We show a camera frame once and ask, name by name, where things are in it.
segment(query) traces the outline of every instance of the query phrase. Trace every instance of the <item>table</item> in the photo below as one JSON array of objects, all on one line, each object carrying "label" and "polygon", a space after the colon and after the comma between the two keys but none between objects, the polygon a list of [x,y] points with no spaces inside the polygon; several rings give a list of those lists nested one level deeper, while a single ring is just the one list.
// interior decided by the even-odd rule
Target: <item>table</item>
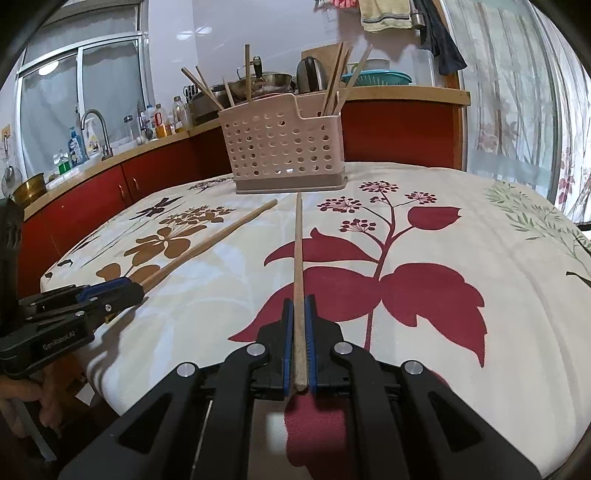
[{"label": "table", "polygon": [[[304,288],[377,360],[416,359],[543,475],[591,420],[589,241],[527,187],[444,168],[347,163],[303,194]],[[280,317],[293,280],[295,194],[237,196],[231,177],[154,193],[78,243],[42,290],[141,281],[272,198],[273,209],[101,326],[78,359],[123,413],[183,361],[222,362]],[[353,478],[337,401],[255,405],[249,477]]]}]

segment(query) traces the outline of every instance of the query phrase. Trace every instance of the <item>dark cloth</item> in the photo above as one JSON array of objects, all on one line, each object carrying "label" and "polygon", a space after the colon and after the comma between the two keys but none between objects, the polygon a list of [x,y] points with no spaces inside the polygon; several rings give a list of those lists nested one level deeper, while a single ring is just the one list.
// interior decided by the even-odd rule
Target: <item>dark cloth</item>
[{"label": "dark cloth", "polygon": [[450,75],[465,69],[466,62],[441,21],[433,0],[414,0],[414,3],[425,17],[425,28],[421,30],[422,46],[431,50],[434,57],[439,56],[439,73]]}]

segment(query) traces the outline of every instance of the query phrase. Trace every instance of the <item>person's hand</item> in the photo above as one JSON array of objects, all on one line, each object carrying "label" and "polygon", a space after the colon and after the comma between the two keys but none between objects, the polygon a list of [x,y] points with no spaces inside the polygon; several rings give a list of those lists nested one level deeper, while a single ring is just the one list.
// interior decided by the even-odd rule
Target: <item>person's hand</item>
[{"label": "person's hand", "polygon": [[57,399],[56,383],[53,375],[53,365],[43,369],[42,386],[29,380],[11,380],[0,375],[0,411],[12,432],[19,438],[27,436],[25,428],[9,398],[22,401],[40,401],[41,411],[39,421],[46,427],[56,429],[61,423],[61,406]]}]

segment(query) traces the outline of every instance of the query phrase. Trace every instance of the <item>kitchen faucet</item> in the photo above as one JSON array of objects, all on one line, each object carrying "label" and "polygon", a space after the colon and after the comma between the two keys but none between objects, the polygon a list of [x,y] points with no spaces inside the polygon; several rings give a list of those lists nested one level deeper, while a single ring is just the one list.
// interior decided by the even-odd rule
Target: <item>kitchen faucet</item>
[{"label": "kitchen faucet", "polygon": [[105,144],[106,145],[103,145],[102,160],[106,160],[107,158],[110,158],[113,156],[113,149],[111,148],[111,143],[109,142],[109,134],[107,133],[107,124],[105,123],[105,119],[101,115],[101,113],[94,108],[89,108],[86,112],[84,112],[84,115],[82,115],[82,119],[80,119],[80,129],[84,130],[84,122],[86,120],[86,117],[89,116],[91,113],[95,114],[99,118],[100,124],[103,127],[103,135],[105,136]]}]

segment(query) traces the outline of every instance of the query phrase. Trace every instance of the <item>plastic bottle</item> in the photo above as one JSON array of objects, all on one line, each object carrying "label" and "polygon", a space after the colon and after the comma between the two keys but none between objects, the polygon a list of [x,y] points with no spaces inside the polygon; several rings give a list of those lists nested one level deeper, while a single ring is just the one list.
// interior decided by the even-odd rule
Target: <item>plastic bottle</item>
[{"label": "plastic bottle", "polygon": [[89,158],[93,158],[100,155],[100,143],[99,138],[95,133],[95,119],[88,117],[84,122],[84,143],[86,145],[86,151]]},{"label": "plastic bottle", "polygon": [[72,167],[82,165],[86,161],[84,148],[82,147],[82,139],[76,133],[76,127],[70,127],[70,141],[68,142],[68,153],[70,155],[70,162]]},{"label": "plastic bottle", "polygon": [[185,131],[185,124],[187,123],[185,104],[181,100],[181,97],[178,95],[174,97],[173,122],[174,130],[176,133],[179,134],[180,132]]},{"label": "plastic bottle", "polygon": [[166,128],[168,123],[168,114],[159,103],[156,104],[156,112],[154,113],[154,125],[156,126],[156,137],[164,138],[171,135],[170,126]]},{"label": "plastic bottle", "polygon": [[60,154],[58,155],[57,169],[60,174],[64,174],[71,169],[70,160],[63,150],[60,150]]},{"label": "plastic bottle", "polygon": [[146,133],[148,140],[156,139],[156,124],[154,123],[154,114],[155,113],[156,113],[156,109],[152,105],[148,104],[148,106],[146,107],[146,111],[144,112],[145,119],[146,119],[146,128],[149,128],[152,130],[152,136],[150,136],[150,134]]}]

